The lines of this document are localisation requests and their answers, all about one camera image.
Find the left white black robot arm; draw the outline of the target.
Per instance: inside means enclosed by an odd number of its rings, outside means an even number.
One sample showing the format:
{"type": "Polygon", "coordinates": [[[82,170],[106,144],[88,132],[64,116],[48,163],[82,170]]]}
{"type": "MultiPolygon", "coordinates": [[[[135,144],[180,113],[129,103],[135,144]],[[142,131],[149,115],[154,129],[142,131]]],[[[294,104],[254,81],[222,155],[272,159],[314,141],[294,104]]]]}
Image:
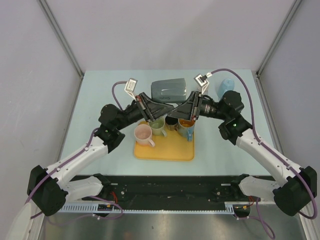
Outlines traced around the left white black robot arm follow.
{"type": "Polygon", "coordinates": [[[136,95],[124,110],[113,104],[106,104],[100,111],[100,126],[91,132],[89,140],[82,147],[71,156],[46,168],[38,165],[31,170],[28,198],[14,218],[6,239],[26,240],[35,218],[54,215],[67,201],[89,196],[107,199],[111,188],[104,184],[100,175],[74,183],[71,180],[93,161],[117,148],[125,138],[125,134],[121,133],[122,129],[141,119],[157,120],[173,109],[171,104],[155,102],[143,92],[136,95]]]}

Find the blue butterfly mug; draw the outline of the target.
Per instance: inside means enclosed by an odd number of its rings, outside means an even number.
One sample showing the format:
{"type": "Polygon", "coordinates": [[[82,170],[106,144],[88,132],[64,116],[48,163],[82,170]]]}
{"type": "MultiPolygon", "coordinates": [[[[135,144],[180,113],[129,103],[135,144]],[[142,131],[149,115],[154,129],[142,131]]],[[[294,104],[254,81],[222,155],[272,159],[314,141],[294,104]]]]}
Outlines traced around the blue butterfly mug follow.
{"type": "Polygon", "coordinates": [[[182,137],[186,138],[188,142],[193,141],[195,123],[194,120],[178,120],[177,131],[182,137]]]}

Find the dark grey mug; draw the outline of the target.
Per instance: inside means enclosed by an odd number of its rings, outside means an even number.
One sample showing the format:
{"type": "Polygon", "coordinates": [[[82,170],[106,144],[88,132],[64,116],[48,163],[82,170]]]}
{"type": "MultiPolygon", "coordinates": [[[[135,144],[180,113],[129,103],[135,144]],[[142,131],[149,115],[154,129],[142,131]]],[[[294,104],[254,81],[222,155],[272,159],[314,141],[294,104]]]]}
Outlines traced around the dark grey mug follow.
{"type": "Polygon", "coordinates": [[[187,99],[186,81],[184,78],[154,81],[150,87],[151,99],[160,103],[180,104],[187,99]]]}

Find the pink mug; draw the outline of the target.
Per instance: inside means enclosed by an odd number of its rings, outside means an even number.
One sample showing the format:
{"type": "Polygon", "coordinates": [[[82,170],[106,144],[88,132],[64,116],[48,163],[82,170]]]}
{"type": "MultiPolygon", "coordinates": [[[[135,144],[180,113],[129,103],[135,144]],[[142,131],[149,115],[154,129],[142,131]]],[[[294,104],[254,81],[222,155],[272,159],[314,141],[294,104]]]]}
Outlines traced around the pink mug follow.
{"type": "Polygon", "coordinates": [[[142,146],[155,147],[152,129],[147,124],[140,124],[134,129],[136,142],[142,146]]]}

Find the light green mug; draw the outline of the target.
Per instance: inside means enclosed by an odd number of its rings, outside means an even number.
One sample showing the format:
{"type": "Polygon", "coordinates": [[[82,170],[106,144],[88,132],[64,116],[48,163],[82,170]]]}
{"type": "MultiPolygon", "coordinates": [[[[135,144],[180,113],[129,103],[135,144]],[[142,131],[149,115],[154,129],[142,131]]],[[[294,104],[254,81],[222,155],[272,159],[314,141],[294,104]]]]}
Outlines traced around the light green mug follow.
{"type": "Polygon", "coordinates": [[[159,118],[155,121],[151,121],[148,123],[149,127],[152,130],[152,134],[154,136],[163,136],[163,137],[167,137],[167,132],[165,130],[166,127],[166,122],[165,119],[159,118]]]}

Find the brown dark mug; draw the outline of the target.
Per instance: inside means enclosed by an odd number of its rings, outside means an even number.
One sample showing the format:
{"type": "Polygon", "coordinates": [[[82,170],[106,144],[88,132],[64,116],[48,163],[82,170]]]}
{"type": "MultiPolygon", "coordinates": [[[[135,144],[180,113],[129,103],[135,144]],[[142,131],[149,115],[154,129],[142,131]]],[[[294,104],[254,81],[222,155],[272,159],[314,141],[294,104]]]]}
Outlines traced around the brown dark mug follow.
{"type": "Polygon", "coordinates": [[[165,125],[170,131],[176,131],[178,129],[179,120],[174,117],[166,116],[165,125]]]}

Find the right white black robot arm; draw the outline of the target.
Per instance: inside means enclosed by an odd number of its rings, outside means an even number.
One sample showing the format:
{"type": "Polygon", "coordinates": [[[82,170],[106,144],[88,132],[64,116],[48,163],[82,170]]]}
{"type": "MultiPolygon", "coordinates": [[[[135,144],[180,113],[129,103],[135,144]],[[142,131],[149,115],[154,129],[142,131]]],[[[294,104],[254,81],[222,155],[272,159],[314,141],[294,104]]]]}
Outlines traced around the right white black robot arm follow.
{"type": "Polygon", "coordinates": [[[288,216],[301,214],[311,203],[313,215],[304,217],[314,220],[318,216],[317,172],[310,166],[301,167],[266,143],[257,134],[254,122],[248,122],[241,115],[243,108],[241,95],[236,91],[227,91],[219,102],[193,91],[169,116],[189,121],[196,121],[200,116],[222,120],[218,127],[221,137],[251,155],[273,177],[273,181],[266,181],[242,176],[239,183],[230,188],[235,200],[242,201],[248,195],[270,199],[288,216]]]}

